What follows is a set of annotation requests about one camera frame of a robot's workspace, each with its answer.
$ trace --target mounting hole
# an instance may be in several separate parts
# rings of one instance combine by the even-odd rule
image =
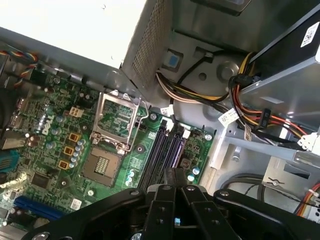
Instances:
[[[205,81],[207,79],[207,74],[205,74],[204,72],[201,72],[198,77],[199,77],[199,80]]]
[[[135,151],[138,154],[143,154],[146,151],[146,148],[145,148],[145,146],[139,144],[139,145],[136,146]]]

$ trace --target sticker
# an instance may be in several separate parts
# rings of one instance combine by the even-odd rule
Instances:
[[[316,35],[320,21],[309,27],[304,35],[300,48],[310,44]]]
[[[174,106],[170,104],[168,107],[160,108],[161,114],[167,117],[170,117],[174,114]]]
[[[229,111],[221,115],[218,120],[226,128],[229,124],[233,123],[239,118],[237,112],[234,108],[231,108]]]
[[[251,142],[252,135],[251,135],[251,127],[247,124],[244,125],[244,140]]]
[[[81,207],[82,201],[78,199],[73,199],[70,208],[73,210],[79,210]]]

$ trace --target white label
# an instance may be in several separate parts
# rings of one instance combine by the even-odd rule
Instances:
[[[249,127],[247,124],[244,125],[244,140],[251,142],[252,136],[251,136],[251,127]]]
[[[218,120],[222,125],[227,128],[229,124],[233,123],[239,118],[236,110],[234,108],[231,108],[229,111],[221,115]]]
[[[46,123],[44,124],[44,129],[42,130],[43,135],[48,135],[49,129],[51,128],[51,124],[54,121],[55,116],[48,116],[48,119],[46,120]]]
[[[300,48],[310,44],[316,35],[320,21],[309,27],[304,35]]]
[[[167,117],[170,117],[174,114],[174,106],[170,104],[168,107],[160,108],[161,114]]]
[[[73,210],[79,210],[81,207],[82,201],[78,199],[73,199],[70,208]]]

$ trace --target black ram slot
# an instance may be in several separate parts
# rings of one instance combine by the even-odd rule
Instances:
[[[138,188],[147,191],[153,174],[155,174],[157,169],[157,163],[160,161],[161,156],[163,155],[163,150],[168,141],[168,136],[166,135],[166,121],[161,122],[161,126],[156,134],[152,149],[150,151],[149,157],[146,161],[143,174],[138,183]]]
[[[156,181],[153,184],[162,184],[164,182],[164,174],[166,168],[176,168],[179,162],[179,159],[184,151],[186,139],[183,138],[184,128],[178,129],[177,133],[174,135],[170,147],[166,153],[165,159],[162,163],[161,170],[159,175],[156,178]]]

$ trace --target white paper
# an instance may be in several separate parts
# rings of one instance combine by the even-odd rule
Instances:
[[[236,110],[234,108],[231,108],[229,111],[221,115],[218,120],[222,125],[227,128],[229,124],[233,123],[239,118]]]
[[[319,26],[320,21],[317,23],[313,24],[311,27],[309,27],[304,35],[304,38],[302,40],[300,48],[310,44],[312,40],[314,39],[318,26]]]
[[[73,210],[79,210],[81,207],[82,201],[78,199],[73,199],[70,208]]]

